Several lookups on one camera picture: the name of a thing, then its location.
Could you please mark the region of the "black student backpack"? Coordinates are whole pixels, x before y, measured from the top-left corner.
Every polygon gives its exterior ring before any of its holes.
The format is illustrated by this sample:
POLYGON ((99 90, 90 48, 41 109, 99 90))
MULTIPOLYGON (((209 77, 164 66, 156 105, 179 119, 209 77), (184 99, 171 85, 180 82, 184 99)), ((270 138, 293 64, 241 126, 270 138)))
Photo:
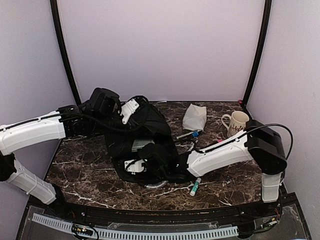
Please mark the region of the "black student backpack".
POLYGON ((185 176, 175 170, 179 154, 163 114, 150 103, 131 115, 129 123, 143 126, 130 133, 104 135, 119 178, 141 186, 162 181, 182 182, 185 176))

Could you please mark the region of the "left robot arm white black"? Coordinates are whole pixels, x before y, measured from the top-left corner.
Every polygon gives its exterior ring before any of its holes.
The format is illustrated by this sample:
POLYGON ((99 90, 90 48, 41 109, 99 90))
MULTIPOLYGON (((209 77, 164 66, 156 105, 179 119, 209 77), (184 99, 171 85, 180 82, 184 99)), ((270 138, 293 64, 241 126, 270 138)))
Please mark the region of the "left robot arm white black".
POLYGON ((14 152, 51 140, 75 136, 95 137, 139 130, 150 113, 150 103, 137 95, 122 103, 112 90, 97 87, 80 105, 68 105, 48 114, 0 127, 0 180, 13 184, 50 206, 60 218, 71 213, 60 188, 27 170, 14 152))

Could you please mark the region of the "white tissue paper bag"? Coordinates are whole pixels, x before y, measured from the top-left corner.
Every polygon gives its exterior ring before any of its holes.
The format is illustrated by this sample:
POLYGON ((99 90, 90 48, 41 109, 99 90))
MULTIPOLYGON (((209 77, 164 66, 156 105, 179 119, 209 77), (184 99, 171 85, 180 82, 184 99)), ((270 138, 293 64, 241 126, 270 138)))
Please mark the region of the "white tissue paper bag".
POLYGON ((183 120, 182 127, 190 131, 203 131, 207 122, 207 108, 205 106, 197 106, 190 104, 187 108, 183 120))

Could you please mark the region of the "grey shrink-wrapped notebook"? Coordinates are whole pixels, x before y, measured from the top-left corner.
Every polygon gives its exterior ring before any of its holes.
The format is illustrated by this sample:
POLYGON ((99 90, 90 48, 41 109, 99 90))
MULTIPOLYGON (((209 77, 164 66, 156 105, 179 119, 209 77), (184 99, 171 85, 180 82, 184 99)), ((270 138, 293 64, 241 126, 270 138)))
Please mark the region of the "grey shrink-wrapped notebook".
POLYGON ((139 149, 142 149, 145 145, 153 143, 152 139, 135 139, 132 144, 131 151, 137 152, 139 149))

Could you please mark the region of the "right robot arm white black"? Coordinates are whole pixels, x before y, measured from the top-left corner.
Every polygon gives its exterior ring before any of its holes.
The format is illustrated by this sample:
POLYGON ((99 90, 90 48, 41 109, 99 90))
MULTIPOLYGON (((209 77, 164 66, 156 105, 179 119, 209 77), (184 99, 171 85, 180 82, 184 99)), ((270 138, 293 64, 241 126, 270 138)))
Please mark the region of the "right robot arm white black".
POLYGON ((255 205, 255 213, 266 217, 279 198, 282 173, 289 156, 284 151, 281 135, 272 127, 273 123, 249 120, 243 130, 228 139, 177 157, 159 144, 148 143, 138 150, 136 160, 124 163, 124 171, 134 176, 150 174, 156 183, 185 183, 217 169, 254 160, 261 170, 262 199, 255 205))

